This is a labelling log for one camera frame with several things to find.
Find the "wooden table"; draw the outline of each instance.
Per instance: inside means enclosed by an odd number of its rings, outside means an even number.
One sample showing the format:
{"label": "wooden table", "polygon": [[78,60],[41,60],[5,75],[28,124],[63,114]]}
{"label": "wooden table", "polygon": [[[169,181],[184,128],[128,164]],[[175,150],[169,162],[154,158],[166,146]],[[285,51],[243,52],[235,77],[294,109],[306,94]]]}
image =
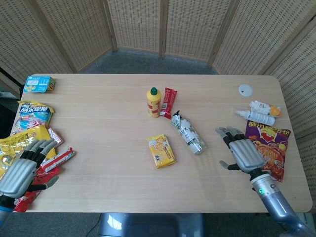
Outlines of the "wooden table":
{"label": "wooden table", "polygon": [[[269,76],[210,75],[76,75],[52,74],[54,91],[24,93],[55,109],[50,125],[75,157],[63,165],[58,182],[42,192],[36,212],[266,212],[252,191],[250,176],[225,170],[234,163],[215,128],[245,131],[246,120],[234,108],[251,100],[281,106],[275,127],[292,130],[279,82]],[[243,97],[240,84],[254,92]],[[170,124],[147,115],[146,91],[156,86],[178,90],[173,112],[180,109],[209,149],[194,156]],[[177,162],[156,169],[146,138],[165,134]],[[285,176],[278,183],[296,212],[309,211],[312,199],[293,133],[286,152]]]}

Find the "robotic hand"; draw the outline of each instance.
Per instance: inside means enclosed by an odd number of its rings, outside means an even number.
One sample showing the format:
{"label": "robotic hand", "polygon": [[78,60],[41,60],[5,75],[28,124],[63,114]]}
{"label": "robotic hand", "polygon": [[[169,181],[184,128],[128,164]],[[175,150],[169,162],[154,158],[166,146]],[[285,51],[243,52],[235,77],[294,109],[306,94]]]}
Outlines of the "robotic hand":
{"label": "robotic hand", "polygon": [[36,170],[45,159],[48,152],[55,147],[54,139],[35,140],[30,143],[0,181],[0,227],[3,226],[10,213],[14,210],[17,199],[26,191],[38,191],[51,187],[58,176],[46,184],[32,185]]}
{"label": "robotic hand", "polygon": [[295,214],[271,176],[261,170],[265,161],[253,142],[246,139],[240,130],[232,127],[220,127],[216,131],[222,136],[236,160],[236,164],[228,165],[222,160],[220,164],[225,169],[241,170],[250,174],[253,190],[257,192],[270,215],[276,222],[290,229],[280,237],[315,237],[316,234]]}

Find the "gray carpet floor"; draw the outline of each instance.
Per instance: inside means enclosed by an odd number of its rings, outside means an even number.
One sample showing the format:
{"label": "gray carpet floor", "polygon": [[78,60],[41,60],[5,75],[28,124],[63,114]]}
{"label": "gray carpet floor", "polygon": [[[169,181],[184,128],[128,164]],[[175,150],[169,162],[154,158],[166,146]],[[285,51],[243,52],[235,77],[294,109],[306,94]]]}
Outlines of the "gray carpet floor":
{"label": "gray carpet floor", "polygon": [[[103,55],[81,73],[216,74],[205,62],[127,49]],[[13,213],[0,237],[85,237],[98,219],[99,213]],[[206,237],[276,237],[284,231],[265,214],[205,214],[204,220]],[[96,237],[98,227],[88,236]]]}

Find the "white bottle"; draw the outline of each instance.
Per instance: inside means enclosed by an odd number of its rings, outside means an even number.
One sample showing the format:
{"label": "white bottle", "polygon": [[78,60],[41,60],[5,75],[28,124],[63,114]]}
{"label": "white bottle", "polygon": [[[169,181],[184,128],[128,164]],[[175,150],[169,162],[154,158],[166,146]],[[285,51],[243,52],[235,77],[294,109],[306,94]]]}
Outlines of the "white bottle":
{"label": "white bottle", "polygon": [[235,114],[240,115],[244,119],[253,121],[253,122],[260,122],[269,126],[272,126],[275,123],[275,118],[269,115],[264,115],[260,113],[256,113],[254,111],[249,110],[235,110]]}

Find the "yellow chip bag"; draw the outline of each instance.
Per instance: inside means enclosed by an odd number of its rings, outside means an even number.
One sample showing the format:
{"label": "yellow chip bag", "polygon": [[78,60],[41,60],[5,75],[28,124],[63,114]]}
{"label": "yellow chip bag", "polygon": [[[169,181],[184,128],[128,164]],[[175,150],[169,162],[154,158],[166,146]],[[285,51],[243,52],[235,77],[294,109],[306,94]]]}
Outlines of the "yellow chip bag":
{"label": "yellow chip bag", "polygon": [[150,137],[147,138],[147,141],[157,169],[176,162],[165,135],[161,134],[155,137]]}
{"label": "yellow chip bag", "polygon": [[[34,139],[50,139],[48,131],[44,125],[27,129],[23,132],[0,139],[0,179],[6,173],[9,166],[16,158],[19,158],[28,144]],[[56,156],[55,149],[51,149],[46,158]]]}

